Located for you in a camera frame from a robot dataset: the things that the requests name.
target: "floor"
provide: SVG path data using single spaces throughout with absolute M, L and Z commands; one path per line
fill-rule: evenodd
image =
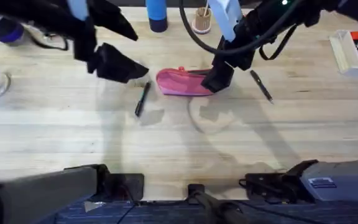
M 110 0 L 119 6 L 144 6 L 145 0 Z M 177 6 L 177 0 L 167 0 L 168 7 Z M 241 3 L 247 7 L 254 7 L 256 1 L 243 0 Z M 203 6 L 204 0 L 185 0 L 186 7 Z M 318 220 L 323 223 L 358 223 L 358 203 L 328 202 L 317 205 L 267 205 L 260 202 L 251 202 L 254 205 Z M 124 202 L 109 203 L 101 208 L 85 212 L 83 202 L 76 203 L 60 211 L 58 214 L 44 220 L 42 224 L 52 223 L 116 223 L 122 214 L 131 205 Z M 276 215 L 267 215 L 244 207 L 244 213 L 251 220 L 263 218 L 268 223 L 302 223 Z M 136 207 L 123 219 L 122 223 L 205 223 L 205 212 L 199 206 L 188 205 L 153 205 Z

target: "marker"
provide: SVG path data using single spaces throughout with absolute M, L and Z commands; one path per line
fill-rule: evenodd
M 274 103 L 273 103 L 273 98 L 272 98 L 272 96 L 271 96 L 270 93 L 267 91 L 266 87 L 264 86 L 264 84 L 263 84 L 262 81 L 260 80 L 258 74 L 257 74 L 255 71 L 253 71 L 253 70 L 251 70 L 250 73 L 251 73 L 252 78 L 254 78 L 256 84 L 258 84 L 260 90 L 262 90 L 262 93 L 264 93 L 264 95 L 266 96 L 266 99 L 267 99 L 271 104 L 274 104 Z
M 139 102 L 137 102 L 136 109 L 135 109 L 135 115 L 137 117 L 140 117 L 140 115 L 143 112 L 144 102 L 146 100 L 146 96 L 148 92 L 150 91 L 151 82 L 147 82 L 143 89 L 142 97 L 140 98 Z

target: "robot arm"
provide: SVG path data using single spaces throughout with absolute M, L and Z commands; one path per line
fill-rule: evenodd
M 73 40 L 74 58 L 86 62 L 88 72 L 96 70 L 98 77 L 127 83 L 149 71 L 112 45 L 103 44 L 95 51 L 94 26 L 138 38 L 121 10 L 106 0 L 0 0 L 0 14 Z
M 187 22 L 183 0 L 180 2 L 182 21 L 190 37 L 201 48 L 215 54 L 213 68 L 202 82 L 214 93 L 230 85 L 233 68 L 239 67 L 244 71 L 250 68 L 256 49 L 260 48 L 265 60 L 277 57 L 298 25 L 310 27 L 318 23 L 321 10 L 337 11 L 358 21 L 358 0 L 264 0 L 246 16 L 242 16 L 238 0 L 210 0 L 223 33 L 215 49 L 193 33 Z M 271 57 L 267 57 L 262 46 L 273 43 L 277 35 L 288 28 L 285 41 Z

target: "white box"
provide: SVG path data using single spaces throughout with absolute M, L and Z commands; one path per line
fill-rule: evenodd
M 358 51 L 349 30 L 338 30 L 329 37 L 334 50 L 339 72 L 351 77 L 358 77 Z

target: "blue bottle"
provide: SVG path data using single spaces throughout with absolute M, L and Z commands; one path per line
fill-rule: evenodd
M 146 0 L 150 29 L 154 32 L 164 32 L 168 28 L 167 3 L 165 0 Z

